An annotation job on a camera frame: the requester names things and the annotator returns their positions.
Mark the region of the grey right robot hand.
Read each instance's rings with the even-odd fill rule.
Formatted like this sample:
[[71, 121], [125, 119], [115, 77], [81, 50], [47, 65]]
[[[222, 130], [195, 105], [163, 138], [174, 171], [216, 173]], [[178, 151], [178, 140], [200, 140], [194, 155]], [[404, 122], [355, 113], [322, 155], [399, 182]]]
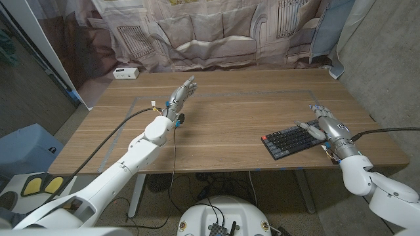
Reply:
[[340, 122], [332, 112], [324, 107], [318, 105], [310, 105], [310, 109], [314, 112], [319, 128], [316, 128], [308, 123], [294, 121], [298, 126], [306, 130], [311, 136], [321, 141], [331, 141], [335, 145], [339, 142], [350, 143], [352, 135], [347, 127]]

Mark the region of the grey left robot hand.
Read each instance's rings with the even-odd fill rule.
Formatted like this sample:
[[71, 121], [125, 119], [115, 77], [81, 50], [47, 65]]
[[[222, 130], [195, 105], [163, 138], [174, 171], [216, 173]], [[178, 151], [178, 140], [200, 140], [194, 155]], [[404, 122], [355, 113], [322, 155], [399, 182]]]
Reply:
[[180, 113], [184, 102], [188, 97], [193, 95], [197, 89], [197, 83], [194, 82], [195, 77], [191, 76], [185, 83], [177, 88], [169, 99], [169, 105], [163, 110], [163, 116], [174, 121]]

